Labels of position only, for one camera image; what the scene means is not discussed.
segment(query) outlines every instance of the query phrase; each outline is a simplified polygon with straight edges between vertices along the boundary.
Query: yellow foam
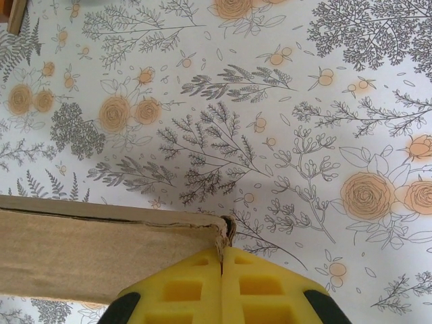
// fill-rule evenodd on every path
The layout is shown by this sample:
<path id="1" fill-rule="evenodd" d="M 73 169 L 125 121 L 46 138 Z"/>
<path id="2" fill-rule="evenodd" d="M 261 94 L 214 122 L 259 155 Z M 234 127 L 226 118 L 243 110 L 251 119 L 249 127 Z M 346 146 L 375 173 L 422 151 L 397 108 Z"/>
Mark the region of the yellow foam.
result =
<path id="1" fill-rule="evenodd" d="M 128 324 L 315 324 L 303 292 L 319 284 L 237 248 L 202 251 L 135 285 L 141 299 Z"/>

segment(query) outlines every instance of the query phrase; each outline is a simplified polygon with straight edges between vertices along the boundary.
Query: rose illustration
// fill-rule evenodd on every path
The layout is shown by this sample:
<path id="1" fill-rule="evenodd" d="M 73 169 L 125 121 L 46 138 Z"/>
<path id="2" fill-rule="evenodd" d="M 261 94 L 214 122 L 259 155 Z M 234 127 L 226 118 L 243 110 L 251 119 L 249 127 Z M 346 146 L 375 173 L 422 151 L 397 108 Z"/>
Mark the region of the rose illustration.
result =
<path id="1" fill-rule="evenodd" d="M 53 106 L 53 93 L 50 90 L 42 90 L 33 99 L 33 104 L 38 111 L 46 113 Z"/>
<path id="2" fill-rule="evenodd" d="M 108 132 L 120 132 L 129 118 L 129 103 L 123 97 L 108 98 L 99 111 L 102 127 Z"/>
<path id="3" fill-rule="evenodd" d="M 346 212 L 355 220 L 372 221 L 390 212 L 394 186 L 380 175 L 359 172 L 345 181 L 341 197 Z"/>
<path id="4" fill-rule="evenodd" d="M 54 74 L 54 63 L 53 62 L 47 62 L 44 63 L 43 69 L 42 69 L 42 75 L 43 76 L 52 76 Z"/>
<path id="5" fill-rule="evenodd" d="M 432 182 L 416 181 L 395 191 L 396 198 L 411 211 L 432 215 Z"/>
<path id="6" fill-rule="evenodd" d="M 219 17 L 238 19 L 252 9 L 252 0 L 216 0 Z"/>
<path id="7" fill-rule="evenodd" d="M 135 80 L 138 80 L 140 85 L 144 85 L 152 82 L 154 77 L 155 69 L 152 67 L 146 67 L 145 69 L 141 70 L 139 77 L 137 77 Z"/>
<path id="8" fill-rule="evenodd" d="M 417 159 L 432 157 L 432 136 L 422 135 L 412 140 L 411 145 L 405 151 L 410 154 L 410 157 Z"/>
<path id="9" fill-rule="evenodd" d="M 161 107 L 154 98 L 143 100 L 136 108 L 135 118 L 138 123 L 149 125 L 157 119 L 160 110 Z"/>
<path id="10" fill-rule="evenodd" d="M 32 103 L 32 91 L 25 84 L 15 86 L 9 93 L 9 110 L 15 115 L 25 114 Z"/>

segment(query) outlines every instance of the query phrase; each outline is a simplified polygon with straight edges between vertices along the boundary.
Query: torn cardboard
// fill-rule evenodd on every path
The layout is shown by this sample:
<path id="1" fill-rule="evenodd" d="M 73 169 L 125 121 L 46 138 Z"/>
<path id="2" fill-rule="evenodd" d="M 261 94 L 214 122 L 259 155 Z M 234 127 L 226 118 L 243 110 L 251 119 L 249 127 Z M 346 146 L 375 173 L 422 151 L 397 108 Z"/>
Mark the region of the torn cardboard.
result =
<path id="1" fill-rule="evenodd" d="M 109 304 L 201 250 L 231 246 L 231 217 L 0 196 L 0 293 Z"/>

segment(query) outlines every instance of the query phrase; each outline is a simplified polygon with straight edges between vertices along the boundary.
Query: wooden stick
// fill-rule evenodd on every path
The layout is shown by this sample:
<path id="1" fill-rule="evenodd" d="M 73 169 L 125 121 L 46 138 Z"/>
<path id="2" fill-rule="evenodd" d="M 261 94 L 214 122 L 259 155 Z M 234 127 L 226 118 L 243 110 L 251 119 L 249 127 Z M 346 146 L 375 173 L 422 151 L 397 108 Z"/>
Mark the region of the wooden stick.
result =
<path id="1" fill-rule="evenodd" d="M 11 15 L 7 22 L 7 31 L 11 34 L 18 35 L 21 28 L 24 10 L 26 9 L 27 0 L 13 0 Z"/>

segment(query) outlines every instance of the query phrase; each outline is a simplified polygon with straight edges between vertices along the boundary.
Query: gray fern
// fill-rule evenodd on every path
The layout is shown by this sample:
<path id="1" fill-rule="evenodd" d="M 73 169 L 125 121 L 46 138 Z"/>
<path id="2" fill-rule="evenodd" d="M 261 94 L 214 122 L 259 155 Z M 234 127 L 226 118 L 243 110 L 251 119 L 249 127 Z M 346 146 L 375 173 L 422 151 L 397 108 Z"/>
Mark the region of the gray fern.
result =
<path id="1" fill-rule="evenodd" d="M 24 13 L 19 36 L 0 30 L 0 71 L 3 70 L 3 82 L 6 82 L 14 68 L 23 60 L 30 65 L 33 52 L 41 55 L 42 43 L 39 41 L 39 18 L 33 29 L 30 27 L 28 11 Z"/>
<path id="2" fill-rule="evenodd" d="M 61 199 L 61 200 L 70 200 L 70 201 L 78 201 L 80 195 L 80 189 L 78 186 L 78 180 L 75 172 L 73 173 L 73 183 L 72 188 L 68 194 L 64 190 L 64 185 L 59 181 L 50 171 L 45 170 L 47 172 L 49 181 L 51 183 L 51 193 L 50 190 L 45 189 L 40 181 L 34 178 L 30 172 L 27 170 L 26 172 L 26 184 L 22 183 L 20 179 L 17 179 L 16 187 L 18 191 L 18 195 L 21 197 L 31 196 L 33 198 L 48 198 L 48 199 Z M 13 194 L 12 189 L 9 188 L 8 194 L 11 196 Z M 87 203 L 90 197 L 90 189 L 87 190 L 85 196 L 82 201 Z"/>

